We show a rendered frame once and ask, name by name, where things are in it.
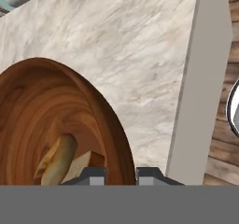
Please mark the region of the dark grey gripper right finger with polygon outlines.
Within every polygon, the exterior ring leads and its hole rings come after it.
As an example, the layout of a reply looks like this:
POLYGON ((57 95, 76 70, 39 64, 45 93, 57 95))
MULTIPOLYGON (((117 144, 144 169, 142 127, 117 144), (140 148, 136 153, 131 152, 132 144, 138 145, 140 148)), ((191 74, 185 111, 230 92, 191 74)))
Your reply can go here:
POLYGON ((158 167, 137 167, 136 180, 138 186, 182 186, 182 183, 164 176, 158 167))

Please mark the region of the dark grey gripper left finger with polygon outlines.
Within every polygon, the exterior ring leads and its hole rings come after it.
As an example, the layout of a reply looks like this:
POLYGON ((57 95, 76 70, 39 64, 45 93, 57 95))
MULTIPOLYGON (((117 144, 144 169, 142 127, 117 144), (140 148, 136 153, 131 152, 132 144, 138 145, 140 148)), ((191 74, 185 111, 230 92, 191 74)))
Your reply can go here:
POLYGON ((78 177, 63 182, 64 185, 104 186, 106 181, 105 167, 86 167, 78 177))

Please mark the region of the brown wooden bowl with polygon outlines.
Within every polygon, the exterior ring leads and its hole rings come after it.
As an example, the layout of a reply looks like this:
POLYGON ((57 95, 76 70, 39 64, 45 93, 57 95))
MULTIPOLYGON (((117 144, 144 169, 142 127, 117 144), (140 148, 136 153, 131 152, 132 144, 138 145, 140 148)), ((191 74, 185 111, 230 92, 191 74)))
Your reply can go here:
POLYGON ((75 156, 91 151, 108 185, 133 185, 132 151, 120 120, 86 78, 47 58, 29 58, 0 73, 0 185, 33 185, 57 138, 72 134, 75 156))

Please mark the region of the tan bread loaf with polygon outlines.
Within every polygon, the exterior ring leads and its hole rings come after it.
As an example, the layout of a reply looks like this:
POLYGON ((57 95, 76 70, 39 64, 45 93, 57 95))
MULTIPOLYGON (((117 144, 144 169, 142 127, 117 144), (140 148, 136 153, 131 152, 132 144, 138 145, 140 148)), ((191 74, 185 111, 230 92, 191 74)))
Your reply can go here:
POLYGON ((105 166, 105 157, 92 150, 75 157, 77 148, 74 135, 61 135, 38 164, 33 183, 40 186, 61 185, 80 177, 85 168, 105 166))

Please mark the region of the black rimmed round stool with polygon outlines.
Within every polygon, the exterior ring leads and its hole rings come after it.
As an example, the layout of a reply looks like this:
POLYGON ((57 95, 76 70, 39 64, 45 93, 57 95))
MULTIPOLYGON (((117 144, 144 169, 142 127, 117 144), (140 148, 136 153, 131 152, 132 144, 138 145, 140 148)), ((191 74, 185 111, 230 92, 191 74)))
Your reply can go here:
POLYGON ((233 84, 226 104, 226 117, 232 132, 239 137, 239 78, 233 84))

